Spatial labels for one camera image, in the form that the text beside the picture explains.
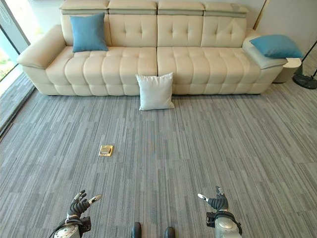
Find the round side table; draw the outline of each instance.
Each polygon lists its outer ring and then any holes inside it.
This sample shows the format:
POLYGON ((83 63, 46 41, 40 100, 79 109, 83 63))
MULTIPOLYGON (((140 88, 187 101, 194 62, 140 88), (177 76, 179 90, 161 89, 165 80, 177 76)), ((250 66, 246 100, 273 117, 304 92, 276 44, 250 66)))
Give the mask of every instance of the round side table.
POLYGON ((299 66, 301 66, 302 62, 299 58, 286 58, 287 63, 283 65, 283 70, 273 83, 285 83, 288 79, 292 78, 293 74, 297 70, 299 66))

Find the sofa seat cushion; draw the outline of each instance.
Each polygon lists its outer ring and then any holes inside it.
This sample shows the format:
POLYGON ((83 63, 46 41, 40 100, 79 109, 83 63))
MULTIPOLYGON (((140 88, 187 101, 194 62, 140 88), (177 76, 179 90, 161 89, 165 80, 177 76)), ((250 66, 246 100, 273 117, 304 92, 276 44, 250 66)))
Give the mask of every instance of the sofa seat cushion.
POLYGON ((274 80, 242 48, 158 47, 158 75, 169 72, 173 94, 260 93, 274 80))
POLYGON ((65 49, 46 69, 61 95, 139 95, 136 74, 157 75, 155 47, 109 47, 109 51, 65 49))

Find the sofa cushion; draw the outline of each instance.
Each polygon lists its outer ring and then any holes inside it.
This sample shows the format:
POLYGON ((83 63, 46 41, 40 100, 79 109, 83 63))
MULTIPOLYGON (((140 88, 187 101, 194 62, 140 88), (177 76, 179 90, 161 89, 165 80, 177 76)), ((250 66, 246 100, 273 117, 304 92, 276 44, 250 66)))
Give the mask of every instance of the sofa cushion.
POLYGON ((274 59, 262 55, 262 53, 254 45, 251 44, 250 37, 247 37, 244 40, 242 48, 260 67, 260 69, 282 66, 287 63, 287 59, 274 59))
POLYGON ((104 13, 92 16, 71 16, 73 52, 107 51, 104 32, 104 13))
POLYGON ((260 36, 250 42, 266 57, 275 59, 303 57, 296 43, 285 35, 260 36))
POLYGON ((157 75, 156 48, 108 49, 73 53, 65 47, 47 77, 61 95, 139 95, 135 75, 157 75))
POLYGON ((174 108, 172 103, 173 73, 158 76, 136 75, 140 87, 141 111, 174 108))
POLYGON ((261 93, 280 68, 263 74, 242 48, 158 47, 158 75, 174 72, 173 94, 261 93))
MULTIPOLYGON (((61 27, 63 31, 63 36, 67 46, 73 46, 74 39, 73 39, 73 31, 71 27, 70 17, 72 15, 62 15, 60 16, 61 27)), ((80 14, 74 16, 91 16, 91 14, 80 14)), ((105 33, 105 40, 107 46, 112 46, 111 44, 111 37, 110 37, 110 24, 109 24, 109 15, 106 14, 104 18, 104 33, 105 33)))

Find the throw pillow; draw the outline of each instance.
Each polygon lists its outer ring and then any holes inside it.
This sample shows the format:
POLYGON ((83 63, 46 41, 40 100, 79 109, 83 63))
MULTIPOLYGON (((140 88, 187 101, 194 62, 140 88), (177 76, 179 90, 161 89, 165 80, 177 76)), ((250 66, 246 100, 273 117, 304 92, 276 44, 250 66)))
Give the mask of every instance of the throw pillow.
POLYGON ((296 43, 284 35, 261 36, 250 42, 266 57, 276 59, 303 57, 296 43))
POLYGON ((173 73, 163 76, 142 76, 136 74, 140 87, 141 111, 174 108, 171 102, 173 73))
POLYGON ((104 13, 92 16, 71 16, 73 52, 108 51, 105 42, 104 13))

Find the blue pillow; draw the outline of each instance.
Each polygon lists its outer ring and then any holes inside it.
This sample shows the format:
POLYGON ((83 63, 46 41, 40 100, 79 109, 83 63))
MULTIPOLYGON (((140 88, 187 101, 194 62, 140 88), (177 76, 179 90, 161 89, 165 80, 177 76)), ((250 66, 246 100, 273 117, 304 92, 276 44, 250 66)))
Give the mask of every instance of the blue pillow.
POLYGON ((71 16, 73 52, 108 51, 105 42, 104 13, 92 16, 71 16))
POLYGON ((284 35, 261 36, 250 42, 266 57, 276 59, 303 57, 296 43, 284 35))

